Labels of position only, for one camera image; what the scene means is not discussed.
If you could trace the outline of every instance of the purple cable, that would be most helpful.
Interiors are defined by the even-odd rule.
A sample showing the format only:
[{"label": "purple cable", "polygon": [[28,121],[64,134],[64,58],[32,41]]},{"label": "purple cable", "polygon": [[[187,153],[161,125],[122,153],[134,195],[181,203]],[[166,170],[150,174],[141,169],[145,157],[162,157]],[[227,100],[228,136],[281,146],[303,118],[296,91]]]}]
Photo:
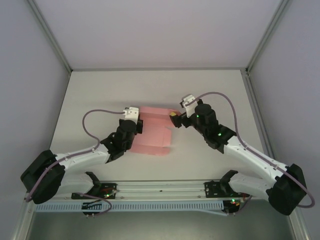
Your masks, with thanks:
[{"label": "purple cable", "polygon": [[94,216],[99,216],[99,215],[105,214],[105,213],[109,212],[111,210],[111,208],[112,208],[111,202],[109,202],[105,198],[97,197],[97,196],[91,196],[91,195],[84,194],[84,193],[81,193],[81,192],[76,192],[76,194],[79,194],[80,196],[84,196],[84,197],[91,198],[91,199],[97,199],[97,200],[105,201],[106,203],[109,204],[109,208],[107,210],[104,210],[102,212],[98,212],[97,214],[94,214],[94,215],[87,215],[88,217],[94,217]]},{"label": "purple cable", "polygon": [[[103,113],[108,113],[108,114],[124,114],[125,112],[122,111],[122,112],[119,112],[119,111],[109,111],[109,110],[104,110],[104,109],[93,109],[93,110],[90,110],[88,111],[82,118],[82,128],[84,130],[84,132],[90,136],[91,138],[95,139],[97,141],[97,144],[96,146],[93,148],[94,150],[96,150],[99,145],[100,145],[100,140],[99,138],[97,138],[96,136],[92,135],[91,133],[88,132],[87,128],[86,128],[86,125],[85,125],[85,119],[86,117],[90,114],[90,113],[93,113],[93,112],[103,112]],[[85,150],[85,151],[81,151],[81,152],[77,152],[77,153],[74,153],[74,154],[71,154],[68,156],[68,159],[69,158],[73,158],[73,157],[76,157],[76,156],[80,156],[80,155],[83,155],[83,154],[88,154],[88,153],[91,153],[93,150],[92,149],[89,149],[89,150]],[[50,166],[47,167],[46,170],[44,170],[44,172],[41,174],[41,176],[39,177],[39,179],[36,181],[36,183],[34,184],[33,188],[31,189],[29,195],[26,197],[25,201],[28,203],[32,200],[32,195],[35,193],[37,187],[39,186],[40,182],[42,181],[42,179],[45,177],[45,175],[57,164],[61,163],[62,161],[66,160],[66,157],[63,157],[57,161],[55,161],[54,163],[52,163]]]},{"label": "purple cable", "polygon": [[249,152],[251,152],[252,154],[256,155],[258,158],[260,158],[261,160],[263,160],[264,162],[266,162],[267,164],[271,165],[272,167],[278,169],[281,173],[283,173],[284,175],[286,175],[288,178],[290,178],[292,181],[294,181],[303,191],[306,192],[306,194],[309,195],[309,198],[311,200],[310,205],[298,205],[298,207],[300,208],[304,208],[304,209],[309,209],[312,208],[315,204],[315,198],[314,196],[312,196],[312,194],[309,192],[309,190],[303,186],[297,179],[295,179],[293,176],[291,176],[289,173],[287,173],[285,170],[279,168],[276,164],[272,163],[271,161],[269,161],[268,159],[266,159],[264,156],[260,155],[259,153],[255,152],[254,150],[252,150],[250,147],[248,147],[245,142],[241,139],[240,134],[239,134],[239,129],[238,129],[238,121],[237,121],[237,115],[236,115],[236,110],[235,110],[235,106],[233,105],[233,103],[231,102],[230,98],[228,98],[225,94],[221,93],[221,92],[217,92],[217,91],[209,91],[206,92],[204,94],[201,94],[200,96],[196,97],[195,100],[189,102],[188,104],[186,104],[185,106],[188,107],[191,104],[193,104],[194,102],[196,102],[197,100],[203,98],[204,96],[207,95],[220,95],[222,97],[224,97],[230,104],[232,112],[233,112],[233,117],[234,117],[234,126],[235,126],[235,132],[236,132],[236,136],[239,140],[239,142],[242,144],[242,146],[247,149]]}]

